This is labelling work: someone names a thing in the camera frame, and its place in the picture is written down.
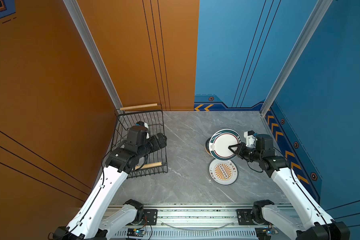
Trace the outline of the white patterned plate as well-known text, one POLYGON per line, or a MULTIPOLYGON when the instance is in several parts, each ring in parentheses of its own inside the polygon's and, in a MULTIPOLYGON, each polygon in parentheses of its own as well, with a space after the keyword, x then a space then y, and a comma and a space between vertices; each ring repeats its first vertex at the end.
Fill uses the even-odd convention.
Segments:
POLYGON ((212 181, 221 186, 230 186, 238 179, 238 168, 232 161, 212 160, 208 167, 212 181))
POLYGON ((229 150, 230 145, 236 145, 242 142, 240 135, 231 129, 223 129, 214 133, 211 137, 209 148, 211 156, 217 160, 229 161, 236 157, 229 150))

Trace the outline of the black wire dish rack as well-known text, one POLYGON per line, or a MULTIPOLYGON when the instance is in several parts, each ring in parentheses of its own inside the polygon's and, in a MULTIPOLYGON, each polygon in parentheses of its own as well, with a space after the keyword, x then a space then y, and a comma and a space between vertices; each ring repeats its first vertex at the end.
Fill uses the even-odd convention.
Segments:
POLYGON ((167 147, 151 152, 148 139, 158 133, 165 134, 164 113, 161 104, 144 104, 117 109, 117 120, 110 149, 106 153, 104 168, 115 167, 128 178, 156 175, 168 172, 167 147), (148 123, 151 132, 136 126, 136 122, 148 123))

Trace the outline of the grey green plate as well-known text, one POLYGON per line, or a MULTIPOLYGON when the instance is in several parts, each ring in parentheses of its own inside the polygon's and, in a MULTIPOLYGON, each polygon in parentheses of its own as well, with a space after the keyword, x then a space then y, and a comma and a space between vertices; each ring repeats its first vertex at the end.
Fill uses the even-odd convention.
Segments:
POLYGON ((212 154, 211 154, 210 148, 209 148, 210 140, 211 140, 211 138, 208 138, 208 139, 206 140, 205 150, 206 150, 206 152, 211 156, 212 154))

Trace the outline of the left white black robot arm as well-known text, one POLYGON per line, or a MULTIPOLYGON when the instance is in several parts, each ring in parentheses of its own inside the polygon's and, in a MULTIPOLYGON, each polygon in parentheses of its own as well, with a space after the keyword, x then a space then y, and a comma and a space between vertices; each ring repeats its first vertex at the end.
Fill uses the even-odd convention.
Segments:
POLYGON ((110 152, 102 175, 84 205, 68 223, 58 227, 48 237, 50 240, 109 240, 115 233, 130 223, 139 223, 144 206, 129 200, 121 210, 103 220, 111 200, 131 172, 140 170, 140 159, 145 161, 153 153, 167 146, 163 133, 151 134, 148 126, 138 122, 128 130, 125 140, 110 152))

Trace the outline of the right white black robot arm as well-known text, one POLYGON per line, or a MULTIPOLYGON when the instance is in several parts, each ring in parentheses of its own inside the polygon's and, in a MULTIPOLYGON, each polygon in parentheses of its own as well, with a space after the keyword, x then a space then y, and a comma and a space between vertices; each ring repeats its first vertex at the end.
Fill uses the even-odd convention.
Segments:
POLYGON ((256 162, 286 195, 301 223, 284 214, 269 200, 254 202, 253 221, 271 224, 291 240, 348 240, 351 232, 343 222, 337 222, 309 194, 299 182, 292 165, 282 156, 276 156, 273 139, 269 135, 257 135, 255 147, 245 143, 229 145, 228 149, 247 162, 256 162))

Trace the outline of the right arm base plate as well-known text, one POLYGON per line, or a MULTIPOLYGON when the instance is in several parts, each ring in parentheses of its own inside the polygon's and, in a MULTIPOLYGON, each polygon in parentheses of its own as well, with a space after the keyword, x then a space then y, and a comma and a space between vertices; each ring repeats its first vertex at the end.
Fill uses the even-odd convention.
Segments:
POLYGON ((258 209, 237 209, 237 218, 240 226, 243 225, 271 225, 263 218, 263 214, 258 209))

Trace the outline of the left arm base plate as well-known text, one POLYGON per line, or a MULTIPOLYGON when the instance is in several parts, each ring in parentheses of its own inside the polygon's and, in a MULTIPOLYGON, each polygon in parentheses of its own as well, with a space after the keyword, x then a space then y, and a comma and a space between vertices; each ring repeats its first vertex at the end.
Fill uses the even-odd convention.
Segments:
POLYGON ((137 215, 135 219, 128 223, 128 226, 140 226, 145 225, 148 223, 148 225, 155 226, 157 224, 158 219, 158 210, 157 209, 143 209, 138 210, 137 215))

